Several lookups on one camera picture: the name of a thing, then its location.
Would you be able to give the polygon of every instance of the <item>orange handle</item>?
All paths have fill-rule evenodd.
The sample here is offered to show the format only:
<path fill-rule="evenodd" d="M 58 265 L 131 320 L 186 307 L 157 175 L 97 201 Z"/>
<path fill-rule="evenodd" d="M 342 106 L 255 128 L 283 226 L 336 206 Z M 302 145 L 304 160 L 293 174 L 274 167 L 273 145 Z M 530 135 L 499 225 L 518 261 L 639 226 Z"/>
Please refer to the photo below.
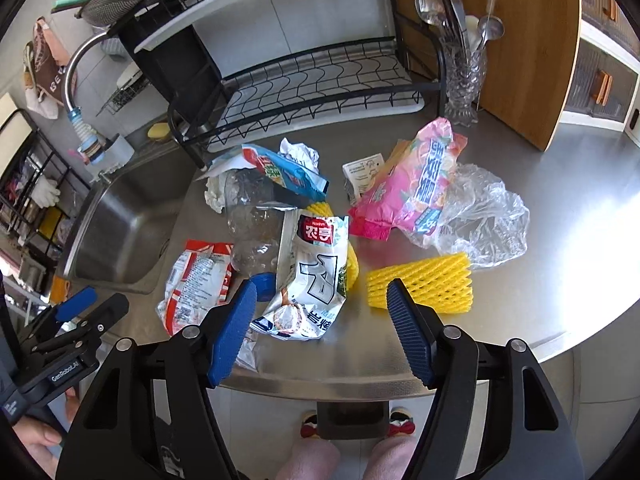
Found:
<path fill-rule="evenodd" d="M 596 101 L 596 104 L 601 104 L 604 99 L 604 94 L 607 91 L 607 81 L 609 80 L 609 74 L 604 70 L 598 70 L 591 85 L 591 98 Z"/>
<path fill-rule="evenodd" d="M 611 85 L 613 84 L 613 76 L 609 75 L 607 79 L 607 89 L 604 92 L 604 96 L 602 97 L 602 106 L 607 105 L 607 101 L 609 100 L 609 92 L 611 92 Z"/>
<path fill-rule="evenodd" d="M 609 7 L 604 7 L 602 10 L 611 21 L 616 22 L 618 20 L 618 4 L 615 0 L 609 0 Z"/>

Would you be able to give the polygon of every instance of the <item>person's leg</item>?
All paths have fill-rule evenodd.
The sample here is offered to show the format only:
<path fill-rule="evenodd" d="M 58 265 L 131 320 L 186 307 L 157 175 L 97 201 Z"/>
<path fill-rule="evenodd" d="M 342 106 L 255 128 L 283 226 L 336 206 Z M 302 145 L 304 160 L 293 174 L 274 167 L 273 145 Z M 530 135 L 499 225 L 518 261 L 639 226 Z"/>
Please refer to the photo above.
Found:
<path fill-rule="evenodd" d="M 313 413 L 302 421 L 300 436 L 291 458 L 282 466 L 276 480 L 329 480 L 340 462 L 340 451 L 328 440 L 318 437 L 318 416 Z"/>
<path fill-rule="evenodd" d="M 418 440 L 411 415 L 397 409 L 389 419 L 389 432 L 371 451 L 362 480 L 400 480 L 414 454 Z"/>

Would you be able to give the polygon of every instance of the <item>snack bag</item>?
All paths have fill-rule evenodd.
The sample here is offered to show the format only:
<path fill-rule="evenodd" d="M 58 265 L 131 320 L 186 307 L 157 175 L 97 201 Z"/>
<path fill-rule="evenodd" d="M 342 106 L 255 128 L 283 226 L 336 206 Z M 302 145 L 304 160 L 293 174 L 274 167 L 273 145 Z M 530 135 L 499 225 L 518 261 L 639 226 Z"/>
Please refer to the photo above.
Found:
<path fill-rule="evenodd" d="M 256 169 L 273 182 L 314 202 L 324 202 L 329 181 L 305 166 L 256 144 L 241 144 L 212 161 L 198 178 L 213 178 L 229 170 Z"/>
<path fill-rule="evenodd" d="M 346 298 L 348 243 L 347 217 L 315 217 L 301 211 L 287 285 L 250 328 L 278 339 L 321 338 Z"/>
<path fill-rule="evenodd" d="M 349 210 L 350 233 L 386 240 L 391 228 L 398 227 L 423 240 L 433 235 L 465 146 L 466 137 L 453 133 L 444 118 L 423 127 L 388 175 Z"/>
<path fill-rule="evenodd" d="M 199 325 L 207 312 L 225 303 L 231 280 L 233 244 L 188 240 L 174 263 L 156 312 L 170 335 Z"/>

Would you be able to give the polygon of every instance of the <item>clear plastic bag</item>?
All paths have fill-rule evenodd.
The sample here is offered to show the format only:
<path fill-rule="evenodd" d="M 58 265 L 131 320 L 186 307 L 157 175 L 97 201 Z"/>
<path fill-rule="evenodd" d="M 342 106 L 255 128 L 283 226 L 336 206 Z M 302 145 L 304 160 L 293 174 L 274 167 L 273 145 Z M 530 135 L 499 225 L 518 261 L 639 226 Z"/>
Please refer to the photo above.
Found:
<path fill-rule="evenodd" d="M 475 164 L 459 164 L 447 188 L 433 243 L 440 254 L 466 253 L 471 268 L 495 267 L 527 251 L 529 209 L 504 182 Z M 405 232 L 414 244 L 430 240 Z"/>

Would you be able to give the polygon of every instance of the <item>white snack package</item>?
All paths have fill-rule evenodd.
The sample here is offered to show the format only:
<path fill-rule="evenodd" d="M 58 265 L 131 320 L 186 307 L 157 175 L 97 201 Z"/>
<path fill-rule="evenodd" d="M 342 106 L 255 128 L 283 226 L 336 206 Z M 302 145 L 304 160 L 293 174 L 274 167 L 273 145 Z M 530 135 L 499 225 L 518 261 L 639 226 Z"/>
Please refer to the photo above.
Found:
<path fill-rule="evenodd" d="M 225 303 L 231 279 L 233 244 L 188 240 L 175 261 L 156 312 L 170 335 L 199 325 L 207 312 Z"/>
<path fill-rule="evenodd" d="M 278 339 L 319 339 L 346 298 L 348 217 L 315 217 L 300 211 L 293 238 L 295 265 L 251 329 Z"/>
<path fill-rule="evenodd" d="M 346 181 L 344 187 L 351 205 L 360 199 L 373 184 L 373 179 L 385 163 L 381 153 L 347 162 L 342 165 L 342 174 Z"/>

